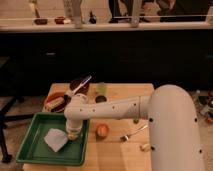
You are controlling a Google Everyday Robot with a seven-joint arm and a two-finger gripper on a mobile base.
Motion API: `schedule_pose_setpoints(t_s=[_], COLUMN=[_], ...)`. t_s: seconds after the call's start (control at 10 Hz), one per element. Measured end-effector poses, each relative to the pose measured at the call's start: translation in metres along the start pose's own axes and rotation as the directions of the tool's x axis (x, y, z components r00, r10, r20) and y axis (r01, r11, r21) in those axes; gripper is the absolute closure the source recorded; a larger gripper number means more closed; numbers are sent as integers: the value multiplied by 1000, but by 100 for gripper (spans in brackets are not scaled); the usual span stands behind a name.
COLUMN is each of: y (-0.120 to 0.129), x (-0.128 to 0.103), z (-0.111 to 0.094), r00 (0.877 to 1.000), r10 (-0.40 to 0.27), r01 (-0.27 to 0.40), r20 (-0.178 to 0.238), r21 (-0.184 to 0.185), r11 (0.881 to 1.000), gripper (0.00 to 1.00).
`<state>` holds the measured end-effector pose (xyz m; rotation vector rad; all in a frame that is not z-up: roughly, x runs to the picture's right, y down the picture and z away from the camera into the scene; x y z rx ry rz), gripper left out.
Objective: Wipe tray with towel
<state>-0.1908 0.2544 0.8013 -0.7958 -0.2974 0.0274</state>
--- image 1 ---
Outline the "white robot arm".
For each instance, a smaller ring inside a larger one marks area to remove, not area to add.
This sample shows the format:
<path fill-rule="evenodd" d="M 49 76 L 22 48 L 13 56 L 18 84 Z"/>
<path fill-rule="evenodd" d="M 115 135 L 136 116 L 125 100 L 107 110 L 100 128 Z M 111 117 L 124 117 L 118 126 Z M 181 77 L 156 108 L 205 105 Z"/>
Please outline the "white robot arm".
<path fill-rule="evenodd" d="M 148 96 L 89 104 L 77 94 L 65 107 L 66 130 L 74 135 L 87 119 L 148 121 L 152 171 L 205 171 L 194 102 L 176 85 L 163 85 Z"/>

